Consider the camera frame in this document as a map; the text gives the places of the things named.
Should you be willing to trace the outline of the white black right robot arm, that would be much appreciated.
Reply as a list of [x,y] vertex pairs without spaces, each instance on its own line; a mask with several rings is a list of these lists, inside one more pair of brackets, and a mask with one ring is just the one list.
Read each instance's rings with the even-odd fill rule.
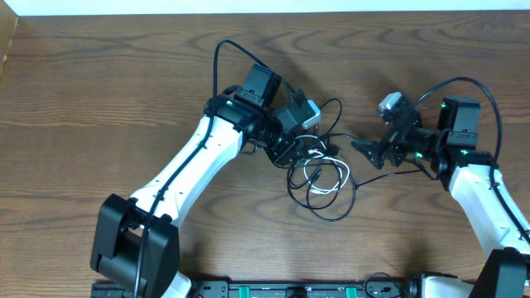
[[506,189],[491,153],[479,151],[479,101],[447,95],[437,129],[421,117],[401,93],[378,105],[389,125],[382,140],[354,140],[353,148],[376,168],[385,162],[426,161],[433,180],[464,210],[484,252],[486,263],[475,283],[456,276],[422,272],[402,286],[401,297],[521,297],[529,284],[529,222]]

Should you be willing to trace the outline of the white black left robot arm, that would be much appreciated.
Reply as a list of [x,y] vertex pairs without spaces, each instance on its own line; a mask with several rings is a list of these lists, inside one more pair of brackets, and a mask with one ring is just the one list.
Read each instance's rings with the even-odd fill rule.
[[214,176],[251,143],[275,166],[306,155],[299,131],[321,120],[302,90],[287,88],[287,103],[273,108],[282,77],[253,65],[242,85],[215,93],[190,140],[150,182],[128,198],[101,205],[90,258],[93,271],[136,297],[186,297],[192,281],[179,271],[179,231]]

